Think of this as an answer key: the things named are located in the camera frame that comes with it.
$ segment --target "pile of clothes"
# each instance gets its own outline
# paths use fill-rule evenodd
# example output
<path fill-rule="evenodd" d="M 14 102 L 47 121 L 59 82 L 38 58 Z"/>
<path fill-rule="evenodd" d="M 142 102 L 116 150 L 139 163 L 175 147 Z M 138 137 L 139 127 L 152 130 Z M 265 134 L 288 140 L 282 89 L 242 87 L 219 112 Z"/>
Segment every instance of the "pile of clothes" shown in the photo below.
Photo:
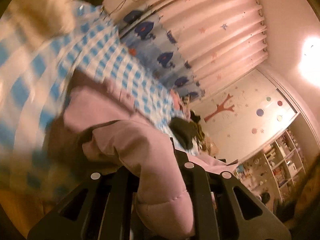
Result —
<path fill-rule="evenodd" d="M 193 147 L 193 140 L 199 147 L 200 154 L 209 154 L 214 157 L 218 153 L 218 148 L 212 142 L 209 135 L 205 135 L 202 131 L 201 124 L 199 123 L 201 117 L 196 115 L 189 107 L 189 96 L 183 98 L 174 90 L 170 91 L 173 98 L 174 107 L 176 110 L 181 110 L 185 118 L 174 117 L 172 118 L 169 127 L 173 134 L 185 150 Z"/>

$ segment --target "bed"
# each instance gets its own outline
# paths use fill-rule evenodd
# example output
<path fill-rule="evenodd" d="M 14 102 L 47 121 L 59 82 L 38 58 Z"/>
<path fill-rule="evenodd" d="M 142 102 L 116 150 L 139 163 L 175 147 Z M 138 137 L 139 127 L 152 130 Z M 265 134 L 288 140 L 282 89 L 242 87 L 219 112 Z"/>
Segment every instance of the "bed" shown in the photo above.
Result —
<path fill-rule="evenodd" d="M 135 97 L 135 107 L 162 132 L 174 138 L 168 123 L 183 117 L 173 108 L 169 91 L 147 73 L 118 37 L 118 29 L 101 10 L 75 0 L 76 29 L 52 39 L 38 51 L 26 45 L 12 27 L 10 15 L 0 20 L 0 182 L 13 190 L 57 201 L 78 181 L 66 167 L 48 159 L 46 129 L 65 103 L 68 81 L 77 68 L 93 80 L 111 77 Z M 182 149 L 174 138 L 175 145 Z M 196 155 L 196 147 L 189 151 Z"/>

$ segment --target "purple circle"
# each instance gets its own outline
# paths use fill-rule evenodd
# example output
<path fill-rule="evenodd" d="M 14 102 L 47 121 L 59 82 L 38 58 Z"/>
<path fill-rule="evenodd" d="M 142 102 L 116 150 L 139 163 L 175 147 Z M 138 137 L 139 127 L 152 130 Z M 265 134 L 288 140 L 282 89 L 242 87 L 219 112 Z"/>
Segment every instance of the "purple circle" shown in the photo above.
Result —
<path fill-rule="evenodd" d="M 261 108 L 259 108 L 256 113 L 257 113 L 257 116 L 263 116 L 264 111 Z"/>

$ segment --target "pink wall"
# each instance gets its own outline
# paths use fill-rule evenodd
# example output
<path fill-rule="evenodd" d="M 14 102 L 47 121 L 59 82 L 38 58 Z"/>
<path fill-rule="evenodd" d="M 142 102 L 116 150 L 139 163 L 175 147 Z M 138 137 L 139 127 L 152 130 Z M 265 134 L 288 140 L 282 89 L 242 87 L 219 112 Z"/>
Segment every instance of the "pink wall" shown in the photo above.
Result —
<path fill-rule="evenodd" d="M 305 101 L 317 126 L 320 123 L 320 71 L 314 73 L 319 75 L 318 83 L 314 84 L 302 75 L 300 66 L 305 41 L 310 37 L 320 39 L 320 22 L 307 0 L 260 0 L 260 3 L 268 28 L 267 63 Z"/>

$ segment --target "quilted fabric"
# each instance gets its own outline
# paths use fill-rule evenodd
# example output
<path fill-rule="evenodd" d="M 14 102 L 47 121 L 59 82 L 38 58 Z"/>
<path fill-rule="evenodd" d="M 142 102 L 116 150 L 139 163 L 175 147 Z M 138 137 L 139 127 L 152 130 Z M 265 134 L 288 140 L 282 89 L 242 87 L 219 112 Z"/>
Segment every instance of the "quilted fabric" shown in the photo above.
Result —
<path fill-rule="evenodd" d="M 100 7 L 75 1 L 76 29 L 32 51 L 21 28 L 0 19 L 0 182 L 24 193 L 57 200 L 77 181 L 47 158 L 45 130 L 65 106 L 76 67 L 102 82 L 111 77 L 135 97 L 135 106 L 164 133 L 175 112 L 167 89 L 146 73 L 118 38 Z M 177 148 L 181 148 L 175 139 Z"/>

